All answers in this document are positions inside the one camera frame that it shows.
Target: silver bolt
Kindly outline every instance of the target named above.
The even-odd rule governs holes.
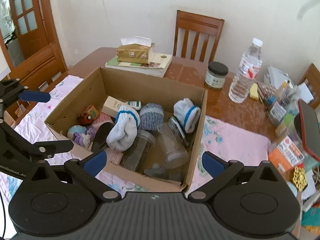
[[[107,199],[113,199],[113,198],[116,198],[118,196],[118,192],[113,191],[113,190],[108,190],[108,191],[104,192],[102,194],[102,196],[104,198],[107,198]]]
[[[191,197],[194,199],[204,199],[206,196],[207,194],[202,191],[194,191],[191,193]]]

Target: floral tablecloth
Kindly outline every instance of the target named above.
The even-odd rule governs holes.
[[[81,78],[67,76],[51,91],[51,100],[47,103],[38,103],[15,128],[26,140],[31,143],[36,141],[56,140],[50,130],[44,124],[44,120],[58,103],[81,82]],[[262,160],[267,160],[267,148],[270,143],[265,136],[248,132],[220,120],[206,116],[204,129],[199,149],[197,165],[195,167],[192,184],[188,192],[212,179],[202,167],[201,157],[203,152],[210,151],[220,158],[228,161],[236,159],[244,165],[259,165]],[[66,160],[76,158],[70,152],[56,154],[54,158],[48,159],[51,165],[63,164]],[[97,175],[97,179],[118,191],[122,196],[127,191],[148,191],[146,188],[124,181],[105,171]],[[7,203],[11,200],[21,180],[0,172],[1,193]]]

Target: clear plastic bottle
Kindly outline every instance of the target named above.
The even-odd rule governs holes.
[[[262,45],[261,40],[253,38],[252,45],[242,55],[238,72],[229,89],[229,98],[236,103],[242,103],[247,98],[253,79],[258,75],[262,65]]]

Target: chair backrest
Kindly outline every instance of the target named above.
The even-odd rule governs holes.
[[[316,109],[320,105],[320,72],[313,63],[311,63],[298,85],[303,82],[305,82],[314,97],[309,105]]]
[[[179,31],[179,28],[181,28],[181,29],[185,29],[181,57],[183,58],[186,57],[189,31],[195,31],[196,36],[193,42],[190,59],[193,59],[193,60],[195,59],[196,50],[197,50],[198,41],[199,41],[199,35],[200,33],[205,33],[206,35],[202,45],[199,61],[201,62],[204,61],[205,52],[207,50],[207,45],[208,45],[210,35],[215,36],[210,58],[209,58],[209,61],[213,61],[214,55],[218,47],[223,23],[224,23],[223,19],[216,19],[213,17],[208,17],[208,16],[189,13],[189,12],[183,12],[178,10],[177,22],[176,22],[176,33],[174,37],[173,55],[175,56],[177,53],[178,31]]]

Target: orange and white box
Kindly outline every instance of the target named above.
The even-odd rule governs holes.
[[[304,159],[304,155],[289,136],[286,136],[278,146],[268,154],[268,159],[280,173],[285,173],[300,164]]]

